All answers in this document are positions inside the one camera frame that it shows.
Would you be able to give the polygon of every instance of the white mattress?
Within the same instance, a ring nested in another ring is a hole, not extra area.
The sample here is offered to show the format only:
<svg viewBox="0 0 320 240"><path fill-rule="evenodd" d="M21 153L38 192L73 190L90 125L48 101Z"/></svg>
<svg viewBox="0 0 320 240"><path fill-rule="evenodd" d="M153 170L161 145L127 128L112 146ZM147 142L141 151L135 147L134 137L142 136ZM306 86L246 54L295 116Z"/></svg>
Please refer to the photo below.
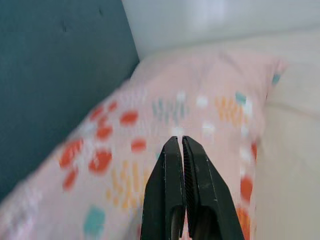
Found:
<svg viewBox="0 0 320 240"><path fill-rule="evenodd" d="M256 176L257 239L319 240L320 29L212 46L221 47L269 53L289 63L266 105ZM165 61L188 49L159 53L156 58ZM153 59L147 58L145 67Z"/></svg>

